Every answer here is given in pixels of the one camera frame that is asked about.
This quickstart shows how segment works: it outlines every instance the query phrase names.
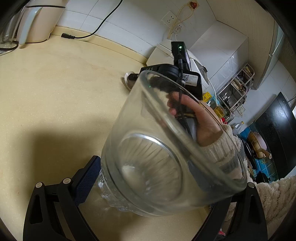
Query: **white appliance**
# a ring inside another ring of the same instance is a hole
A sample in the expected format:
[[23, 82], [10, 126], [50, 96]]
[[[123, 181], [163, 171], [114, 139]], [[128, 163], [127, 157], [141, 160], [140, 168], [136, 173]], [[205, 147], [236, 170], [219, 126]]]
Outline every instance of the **white appliance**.
[[[205, 78], [203, 77], [202, 73], [198, 69], [195, 61], [197, 61], [201, 66], [202, 64], [197, 59], [197, 57], [193, 55], [193, 53], [191, 53], [189, 50], [187, 51], [189, 55], [191, 71], [194, 71], [200, 74], [201, 84], [202, 84], [202, 93], [204, 94], [207, 92], [207, 88], [209, 87], [209, 85], [205, 81]], [[172, 54], [171, 40], [166, 39], [162, 41], [160, 44], [156, 45], [156, 48], [154, 49], [154, 51], [152, 52], [152, 54], [150, 55], [150, 57], [146, 62], [147, 66], [156, 65], [156, 64], [174, 65], [174, 56]]]

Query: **kettle handle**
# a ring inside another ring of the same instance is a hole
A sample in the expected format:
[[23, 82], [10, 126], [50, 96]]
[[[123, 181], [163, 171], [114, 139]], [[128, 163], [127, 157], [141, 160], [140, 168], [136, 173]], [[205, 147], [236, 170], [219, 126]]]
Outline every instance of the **kettle handle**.
[[30, 7], [29, 15], [25, 21], [24, 27], [23, 27], [21, 35], [20, 35], [19, 45], [23, 45], [26, 43], [31, 25], [34, 21], [34, 18], [41, 11], [41, 9], [42, 9], [42, 7]]

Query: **pan handle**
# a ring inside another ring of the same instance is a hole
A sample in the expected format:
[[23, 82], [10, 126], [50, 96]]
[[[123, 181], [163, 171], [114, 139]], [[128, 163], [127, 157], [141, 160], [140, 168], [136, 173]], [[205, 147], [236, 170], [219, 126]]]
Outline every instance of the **pan handle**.
[[264, 150], [263, 148], [261, 148], [260, 151], [263, 152], [269, 159], [272, 158], [272, 155], [267, 150]]

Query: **countertop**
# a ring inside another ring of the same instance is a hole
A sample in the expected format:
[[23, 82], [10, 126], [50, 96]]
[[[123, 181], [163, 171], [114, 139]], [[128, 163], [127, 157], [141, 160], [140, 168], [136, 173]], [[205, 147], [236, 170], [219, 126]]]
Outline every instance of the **countertop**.
[[[142, 66], [58, 36], [0, 56], [0, 217], [17, 240], [35, 184], [59, 183], [100, 156], [128, 95], [121, 78]], [[207, 216], [203, 208], [160, 218], [120, 212], [96, 187], [79, 208], [102, 241], [189, 241]]]

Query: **clear glass jar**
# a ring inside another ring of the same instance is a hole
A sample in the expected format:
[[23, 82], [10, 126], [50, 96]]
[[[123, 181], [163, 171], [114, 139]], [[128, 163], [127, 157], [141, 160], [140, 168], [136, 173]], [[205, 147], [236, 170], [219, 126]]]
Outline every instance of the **clear glass jar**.
[[[226, 155], [225, 165], [204, 152], [198, 114], [172, 100], [180, 93], [202, 106], [227, 137], [232, 155]], [[172, 105], [183, 108], [192, 137], [180, 124], [184, 118], [172, 114]], [[144, 216], [215, 203], [247, 184], [238, 150], [213, 113], [182, 86], [152, 71], [141, 72], [133, 86], [103, 147], [101, 167], [98, 186], [109, 205]]]

